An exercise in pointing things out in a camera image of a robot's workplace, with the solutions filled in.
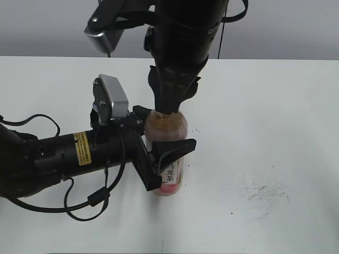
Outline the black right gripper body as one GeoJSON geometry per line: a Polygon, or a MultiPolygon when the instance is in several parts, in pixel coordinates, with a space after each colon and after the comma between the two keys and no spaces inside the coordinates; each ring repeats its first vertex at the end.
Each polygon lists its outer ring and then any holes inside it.
{"type": "Polygon", "coordinates": [[[179,85],[185,86],[185,90],[192,84],[199,73],[208,62],[205,59],[199,64],[181,65],[180,62],[176,65],[173,62],[165,62],[160,59],[155,59],[155,64],[150,65],[148,74],[148,84],[152,89],[152,85],[179,85]]]}

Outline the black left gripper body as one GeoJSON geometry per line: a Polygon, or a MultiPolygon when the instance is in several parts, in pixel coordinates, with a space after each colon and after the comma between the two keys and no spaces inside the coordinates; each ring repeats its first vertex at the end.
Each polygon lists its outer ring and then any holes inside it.
{"type": "Polygon", "coordinates": [[[124,119],[110,120],[108,125],[99,125],[99,115],[91,114],[93,150],[92,164],[95,170],[104,166],[132,163],[147,191],[160,188],[161,176],[154,170],[142,141],[144,122],[136,114],[130,113],[124,119]]]}

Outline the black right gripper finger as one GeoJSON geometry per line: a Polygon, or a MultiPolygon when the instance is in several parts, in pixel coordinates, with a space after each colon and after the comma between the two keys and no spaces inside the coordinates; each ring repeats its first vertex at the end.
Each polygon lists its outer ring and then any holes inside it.
{"type": "Polygon", "coordinates": [[[201,77],[196,77],[195,80],[192,82],[192,84],[187,88],[185,93],[183,94],[183,97],[181,99],[181,102],[184,102],[188,99],[191,99],[198,90],[198,82],[201,79],[201,77]]]}
{"type": "Polygon", "coordinates": [[[165,114],[177,112],[185,93],[185,86],[152,85],[155,100],[155,110],[165,114]]]}

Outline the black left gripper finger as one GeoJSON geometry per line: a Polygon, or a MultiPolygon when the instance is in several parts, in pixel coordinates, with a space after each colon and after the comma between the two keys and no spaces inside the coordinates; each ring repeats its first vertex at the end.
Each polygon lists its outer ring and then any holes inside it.
{"type": "Polygon", "coordinates": [[[154,141],[152,143],[151,154],[155,159],[156,174],[161,175],[172,163],[193,152],[196,145],[197,141],[195,139],[154,141]]]}
{"type": "Polygon", "coordinates": [[[151,113],[151,109],[145,108],[140,105],[135,105],[132,108],[133,115],[136,119],[136,125],[140,133],[145,133],[145,124],[149,114],[151,113]]]}

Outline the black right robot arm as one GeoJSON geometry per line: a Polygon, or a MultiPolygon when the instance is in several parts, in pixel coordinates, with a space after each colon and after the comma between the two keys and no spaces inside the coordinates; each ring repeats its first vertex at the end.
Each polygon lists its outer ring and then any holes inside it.
{"type": "Polygon", "coordinates": [[[171,114],[192,98],[209,58],[228,1],[159,1],[158,23],[148,28],[144,49],[154,58],[148,83],[155,110],[171,114]]]}

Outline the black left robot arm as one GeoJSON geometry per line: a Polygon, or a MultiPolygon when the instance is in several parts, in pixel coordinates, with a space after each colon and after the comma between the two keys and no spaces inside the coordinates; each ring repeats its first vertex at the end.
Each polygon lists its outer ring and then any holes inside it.
{"type": "Polygon", "coordinates": [[[132,163],[146,190],[160,188],[167,166],[195,150],[196,141],[142,140],[148,109],[135,106],[125,118],[99,124],[91,112],[91,129],[39,139],[14,130],[23,122],[1,120],[1,195],[27,197],[75,177],[106,167],[132,163]]]}

